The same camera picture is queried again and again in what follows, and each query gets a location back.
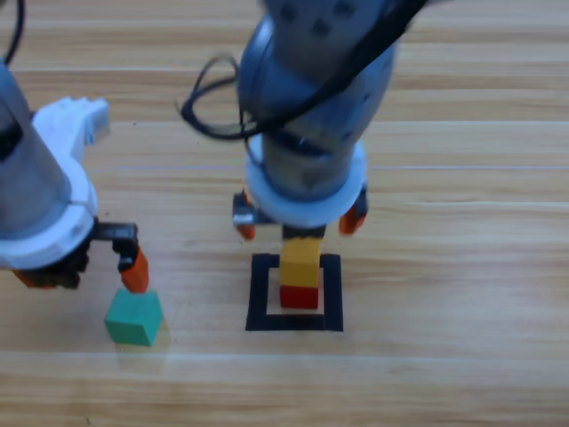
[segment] black tape square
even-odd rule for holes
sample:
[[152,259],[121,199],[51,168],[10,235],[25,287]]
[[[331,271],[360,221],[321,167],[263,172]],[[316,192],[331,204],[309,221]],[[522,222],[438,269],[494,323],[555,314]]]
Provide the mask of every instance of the black tape square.
[[252,257],[245,330],[343,332],[340,256],[320,255],[320,267],[324,271],[324,314],[267,314],[268,271],[278,269],[278,266],[278,254],[255,254]]

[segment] yellow block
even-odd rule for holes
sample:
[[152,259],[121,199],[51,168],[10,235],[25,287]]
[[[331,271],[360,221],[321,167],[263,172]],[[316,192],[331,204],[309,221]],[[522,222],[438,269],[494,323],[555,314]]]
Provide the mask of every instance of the yellow block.
[[280,254],[280,285],[318,287],[321,238],[291,238]]

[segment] black cable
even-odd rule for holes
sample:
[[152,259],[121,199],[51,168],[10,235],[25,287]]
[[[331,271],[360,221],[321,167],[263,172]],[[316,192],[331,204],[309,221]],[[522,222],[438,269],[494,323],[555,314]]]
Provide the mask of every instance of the black cable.
[[235,66],[236,74],[234,77],[200,88],[205,73],[214,62],[217,62],[217,60],[211,60],[197,79],[192,93],[180,111],[180,115],[198,132],[212,139],[223,141],[248,139],[259,133],[281,129],[320,103],[344,91],[364,68],[388,50],[405,33],[411,20],[427,2],[428,0],[405,0],[395,4],[395,7],[389,10],[388,15],[379,17],[373,28],[349,55],[344,66],[325,82],[314,95],[291,111],[262,121],[243,123],[243,120],[240,120],[239,125],[212,126],[201,121],[194,112],[196,102],[218,87],[232,85],[238,78],[238,67]]
[[17,16],[16,16],[16,27],[12,33],[12,40],[10,41],[10,47],[8,52],[4,56],[4,65],[7,67],[12,63],[16,52],[20,47],[20,41],[24,34],[24,27],[26,24],[26,0],[17,0]]

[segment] wooden table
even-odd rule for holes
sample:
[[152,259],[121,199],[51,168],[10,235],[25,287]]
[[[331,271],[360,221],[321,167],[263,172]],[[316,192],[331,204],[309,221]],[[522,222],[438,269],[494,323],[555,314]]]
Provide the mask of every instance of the wooden table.
[[[259,17],[253,0],[29,2],[13,70],[32,108],[110,101],[85,167],[101,218],[140,225],[166,326],[152,349],[111,342],[105,244],[76,292],[2,274],[0,424],[567,427],[567,0],[456,0],[405,37],[365,135],[372,210],[325,241],[343,257],[343,334],[245,332],[251,255],[278,251],[279,230],[240,240],[243,147],[174,106]],[[234,96],[201,114],[235,121]]]

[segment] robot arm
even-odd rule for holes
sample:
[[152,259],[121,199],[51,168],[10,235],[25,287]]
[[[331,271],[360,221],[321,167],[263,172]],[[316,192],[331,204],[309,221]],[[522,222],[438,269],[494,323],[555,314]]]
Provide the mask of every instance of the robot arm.
[[245,140],[248,192],[234,200],[244,236],[256,224],[310,229],[340,219],[351,234],[367,214],[360,141],[391,78],[397,40],[426,5],[441,0],[263,0],[265,15],[244,49],[237,98],[253,122],[215,130],[192,108],[199,132]]
[[148,262],[136,224],[101,223],[97,193],[83,169],[84,146],[109,131],[104,100],[64,98],[33,116],[8,70],[25,15],[0,66],[0,269],[29,287],[77,288],[93,240],[112,242],[125,287],[143,293]]

